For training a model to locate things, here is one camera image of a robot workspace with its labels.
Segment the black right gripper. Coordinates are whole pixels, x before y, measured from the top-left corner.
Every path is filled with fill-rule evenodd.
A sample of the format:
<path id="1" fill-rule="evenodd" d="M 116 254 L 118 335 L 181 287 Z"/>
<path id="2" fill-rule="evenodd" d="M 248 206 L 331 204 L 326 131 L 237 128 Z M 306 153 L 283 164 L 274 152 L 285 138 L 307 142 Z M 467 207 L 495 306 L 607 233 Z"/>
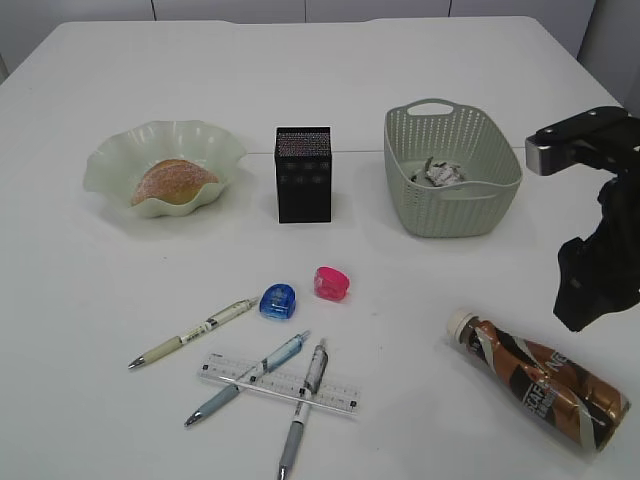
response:
<path id="1" fill-rule="evenodd" d="M 601 189 L 599 253 L 574 238 L 558 252 L 560 283 L 553 309 L 571 331 L 639 302 L 639 146 Z"/>

